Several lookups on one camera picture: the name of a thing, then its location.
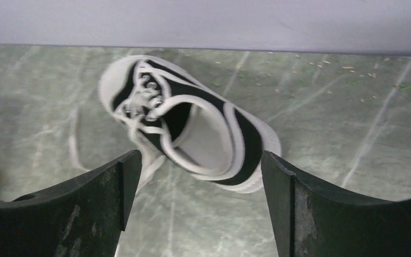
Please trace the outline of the black and white sneaker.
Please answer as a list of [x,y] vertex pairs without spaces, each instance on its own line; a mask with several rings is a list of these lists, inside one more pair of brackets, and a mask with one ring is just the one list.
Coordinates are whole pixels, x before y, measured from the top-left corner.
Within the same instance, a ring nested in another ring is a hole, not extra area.
[[198,180],[252,193],[263,187],[263,152],[281,153],[267,123],[159,57],[133,55],[111,63],[98,96],[142,153],[139,187],[171,160]]

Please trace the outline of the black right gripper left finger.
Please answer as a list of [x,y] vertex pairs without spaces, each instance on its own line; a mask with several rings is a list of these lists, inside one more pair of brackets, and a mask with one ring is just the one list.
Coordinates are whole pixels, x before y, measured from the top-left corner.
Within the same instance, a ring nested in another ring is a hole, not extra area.
[[43,190],[0,201],[0,256],[114,256],[142,168],[137,150]]

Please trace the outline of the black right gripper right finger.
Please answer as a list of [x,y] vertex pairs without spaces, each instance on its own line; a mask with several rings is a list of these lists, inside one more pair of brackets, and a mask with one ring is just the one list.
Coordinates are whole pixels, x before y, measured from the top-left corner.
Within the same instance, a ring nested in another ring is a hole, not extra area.
[[411,256],[411,199],[349,191],[272,152],[261,160],[279,256]]

